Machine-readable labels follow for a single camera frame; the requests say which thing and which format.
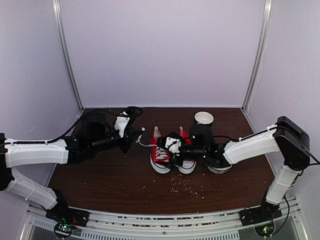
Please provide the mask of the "red canvas sneaker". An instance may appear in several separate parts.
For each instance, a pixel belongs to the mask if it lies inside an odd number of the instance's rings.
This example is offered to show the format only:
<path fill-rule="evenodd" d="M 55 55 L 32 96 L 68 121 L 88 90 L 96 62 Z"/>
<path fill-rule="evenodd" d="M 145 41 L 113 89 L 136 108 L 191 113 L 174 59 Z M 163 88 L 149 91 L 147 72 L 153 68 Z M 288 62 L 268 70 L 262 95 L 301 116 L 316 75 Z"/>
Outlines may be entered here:
<path fill-rule="evenodd" d="M 170 156 L 169 152 L 157 145 L 157 140 L 162 135 L 159 131 L 159 128 L 157 126 L 154 127 L 153 133 L 150 137 L 149 144 L 143 144 L 141 143 L 142 135 L 138 137 L 136 140 L 137 144 L 140 144 L 143 147 L 150 148 L 150 165 L 151 167 L 159 174 L 168 174 L 171 169 L 169 167 L 170 163 Z"/>
<path fill-rule="evenodd" d="M 189 139 L 189 135 L 185 131 L 185 129 L 180 126 L 178 134 L 183 138 L 187 138 L 185 143 L 182 144 L 182 153 L 177 157 L 176 166 L 178 170 L 185 175 L 191 174 L 196 167 L 196 162 L 191 158 L 189 150 L 191 149 L 189 145 L 191 145 L 191 140 Z"/>

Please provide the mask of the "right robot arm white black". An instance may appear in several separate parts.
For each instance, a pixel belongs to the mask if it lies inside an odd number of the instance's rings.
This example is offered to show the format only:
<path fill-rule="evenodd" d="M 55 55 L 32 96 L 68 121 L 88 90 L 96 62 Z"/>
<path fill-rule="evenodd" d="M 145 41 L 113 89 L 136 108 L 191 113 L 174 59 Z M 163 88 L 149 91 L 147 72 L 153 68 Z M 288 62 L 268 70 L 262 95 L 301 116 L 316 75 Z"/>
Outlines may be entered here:
<path fill-rule="evenodd" d="M 183 160 L 203 161 L 215 174 L 223 174 L 241 161 L 280 152 L 284 158 L 272 184 L 266 190 L 261 206 L 256 210 L 259 220 L 268 220 L 294 185 L 298 175 L 310 165 L 314 156 L 310 152 L 309 135 L 286 116 L 265 130 L 246 137 L 230 138 L 226 143 L 216 144 L 211 127 L 214 117 L 208 112 L 198 112 L 189 136 L 167 137 L 165 147 L 181 165 Z"/>

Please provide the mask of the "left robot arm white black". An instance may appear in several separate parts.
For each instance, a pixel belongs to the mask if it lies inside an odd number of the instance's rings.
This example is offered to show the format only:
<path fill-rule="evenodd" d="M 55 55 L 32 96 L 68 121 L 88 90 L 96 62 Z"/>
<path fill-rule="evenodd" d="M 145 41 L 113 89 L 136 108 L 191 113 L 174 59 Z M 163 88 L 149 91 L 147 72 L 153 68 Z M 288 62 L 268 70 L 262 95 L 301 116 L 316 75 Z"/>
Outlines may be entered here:
<path fill-rule="evenodd" d="M 0 189 L 31 200 L 45 209 L 57 222 L 67 222 L 72 217 L 63 194 L 45 187 L 16 170 L 17 166 L 33 164 L 79 164 L 93 159 L 97 153 L 120 148 L 127 153 L 131 144 L 143 134 L 143 129 L 132 126 L 143 114 L 139 107 L 130 106 L 121 113 L 107 111 L 115 116 L 113 125 L 106 122 L 106 111 L 92 110 L 83 114 L 75 124 L 80 124 L 77 136 L 61 136 L 51 140 L 14 140 L 0 135 Z"/>

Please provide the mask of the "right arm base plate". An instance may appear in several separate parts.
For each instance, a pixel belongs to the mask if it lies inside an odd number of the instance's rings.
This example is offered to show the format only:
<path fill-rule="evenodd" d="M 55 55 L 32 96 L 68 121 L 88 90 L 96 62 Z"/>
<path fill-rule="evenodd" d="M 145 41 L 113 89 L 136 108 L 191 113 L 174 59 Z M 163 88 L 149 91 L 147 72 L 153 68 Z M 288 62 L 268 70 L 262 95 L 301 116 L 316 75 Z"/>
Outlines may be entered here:
<path fill-rule="evenodd" d="M 282 216 L 279 208 L 271 209 L 269 207 L 246 208 L 239 212 L 239 218 L 242 226 L 256 225 L 263 222 L 270 222 L 275 218 Z"/>

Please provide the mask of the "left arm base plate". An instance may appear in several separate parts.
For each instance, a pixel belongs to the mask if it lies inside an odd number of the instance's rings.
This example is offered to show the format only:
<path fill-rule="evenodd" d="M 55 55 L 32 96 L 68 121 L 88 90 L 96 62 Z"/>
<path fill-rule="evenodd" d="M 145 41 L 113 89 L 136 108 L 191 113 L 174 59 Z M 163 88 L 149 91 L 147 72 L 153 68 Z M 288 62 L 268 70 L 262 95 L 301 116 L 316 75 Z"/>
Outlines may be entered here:
<path fill-rule="evenodd" d="M 76 227 L 86 227 L 90 213 L 85 210 L 69 208 L 66 213 L 45 209 L 46 217 L 57 223 L 68 224 Z"/>

